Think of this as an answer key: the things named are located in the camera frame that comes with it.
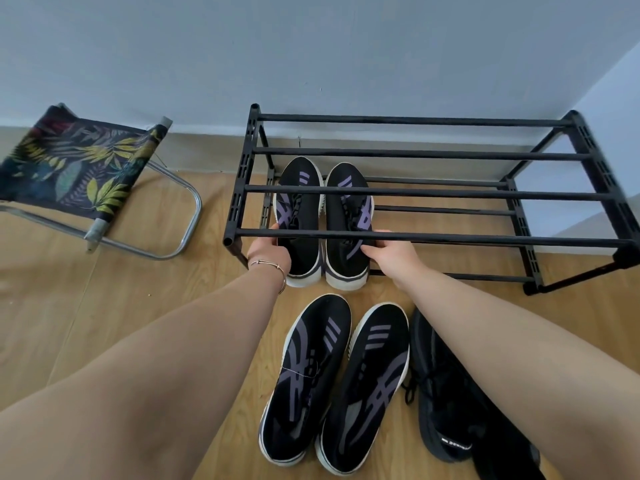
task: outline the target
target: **leaf pattern fabric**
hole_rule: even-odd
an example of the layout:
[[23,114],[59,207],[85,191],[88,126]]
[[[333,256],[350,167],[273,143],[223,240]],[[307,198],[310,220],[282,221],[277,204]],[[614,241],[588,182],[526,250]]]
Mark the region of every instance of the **leaf pattern fabric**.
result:
[[51,106],[0,164],[0,200],[108,222],[167,131],[84,120]]

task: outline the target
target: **black sneaker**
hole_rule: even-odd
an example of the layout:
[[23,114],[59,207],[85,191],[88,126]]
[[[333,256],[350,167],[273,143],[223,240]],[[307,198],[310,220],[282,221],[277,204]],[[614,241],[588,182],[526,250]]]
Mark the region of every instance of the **black sneaker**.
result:
[[484,434],[488,399],[420,310],[411,322],[412,380],[405,400],[419,387],[418,423],[427,449],[446,462],[471,458]]
[[493,404],[487,431],[474,445],[473,459],[481,480],[544,480],[540,452]]
[[362,466],[408,368],[404,311],[395,303],[373,306],[351,338],[347,369],[316,436],[324,468],[348,475]]
[[[368,187],[367,181],[350,163],[333,167],[326,177],[327,187]],[[327,195],[327,230],[371,230],[371,195]],[[369,258],[360,250],[362,239],[327,239],[326,282],[343,291],[357,290],[369,277]]]
[[[279,184],[322,187],[323,179],[311,160],[297,157],[284,168]],[[321,194],[273,195],[273,211],[280,229],[318,230],[318,217],[323,203],[324,195]],[[320,279],[323,251],[319,239],[278,239],[278,245],[284,246],[291,255],[291,270],[287,276],[289,286],[302,288]]]
[[335,294],[302,310],[282,350],[282,368],[260,420],[258,443],[270,462],[288,467],[302,460],[329,403],[335,375],[351,333],[351,310]]

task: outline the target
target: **shoe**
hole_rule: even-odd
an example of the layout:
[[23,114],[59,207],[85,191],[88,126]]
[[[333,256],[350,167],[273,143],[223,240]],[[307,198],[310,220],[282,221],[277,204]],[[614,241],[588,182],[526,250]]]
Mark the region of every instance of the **shoe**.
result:
[[316,436],[316,455],[334,475],[362,466],[385,411],[409,368],[409,323],[400,306],[380,303],[349,343],[349,363]]
[[329,404],[350,333],[349,305],[336,294],[313,300],[293,323],[260,420],[260,451],[271,463],[288,467],[304,457]]
[[[326,177],[327,187],[368,187],[367,181],[350,163],[333,167]],[[326,195],[327,230],[371,230],[371,195]],[[362,239],[327,239],[326,282],[332,287],[353,291],[362,288],[369,277],[369,258],[360,250],[368,244]]]
[[417,308],[410,332],[413,369],[405,401],[413,401],[418,387],[422,441],[439,460],[467,460],[484,434],[488,399]]
[[[284,168],[280,185],[322,187],[318,167],[306,157],[296,157]],[[318,230],[318,217],[324,204],[321,194],[273,195],[273,211],[280,229]],[[291,256],[287,284],[296,288],[312,285],[322,277],[323,250],[319,239],[293,237],[278,239]]]
[[476,472],[481,480],[544,480],[540,452],[507,416],[489,407],[487,431],[473,448]]

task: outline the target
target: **floor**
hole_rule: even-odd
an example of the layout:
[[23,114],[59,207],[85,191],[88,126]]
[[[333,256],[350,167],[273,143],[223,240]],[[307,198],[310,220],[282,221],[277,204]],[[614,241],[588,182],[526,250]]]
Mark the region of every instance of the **floor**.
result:
[[[153,262],[101,248],[92,255],[81,241],[13,216],[0,216],[0,410],[47,384],[80,369],[119,339],[171,309],[213,291],[243,272],[222,247],[233,177],[182,174],[202,194],[204,213],[187,252],[168,262]],[[393,204],[398,198],[380,197]],[[405,205],[490,207],[501,201],[412,199]],[[257,226],[261,199],[251,196],[245,225]],[[147,172],[120,216],[111,236],[133,245],[168,252],[180,240],[193,209],[188,192]],[[64,216],[67,222],[82,219]],[[379,212],[377,228],[432,232],[510,233],[505,217]],[[515,250],[468,246],[421,246],[424,261],[436,269],[470,273],[522,274]],[[556,280],[598,266],[603,257],[540,255],[546,279]],[[475,283],[486,291],[558,323],[608,354],[640,371],[640,267],[619,271],[549,295],[526,297],[519,285]],[[294,468],[269,464],[260,454],[257,427],[275,384],[286,331],[316,296],[331,291],[325,283],[287,289],[236,403],[198,469],[196,479],[330,478],[310,452]],[[362,290],[346,295],[359,317],[373,304],[396,301],[407,313],[410,300],[384,277],[373,277]],[[559,478],[546,462],[547,478]],[[420,442],[416,404],[396,397],[387,412],[369,459],[354,478],[473,479],[470,462],[446,465]]]

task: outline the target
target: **silver bracelet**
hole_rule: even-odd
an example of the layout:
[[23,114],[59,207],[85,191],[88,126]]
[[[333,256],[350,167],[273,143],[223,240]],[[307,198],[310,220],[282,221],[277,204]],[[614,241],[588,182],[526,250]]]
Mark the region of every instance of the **silver bracelet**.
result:
[[284,291],[284,288],[286,288],[287,286],[287,275],[284,272],[284,269],[280,267],[279,264],[271,262],[271,261],[264,261],[262,259],[256,259],[255,261],[253,261],[249,267],[253,266],[254,264],[270,264],[271,266],[277,267],[280,272],[282,273],[282,288],[281,290],[278,292],[278,294],[281,294]]

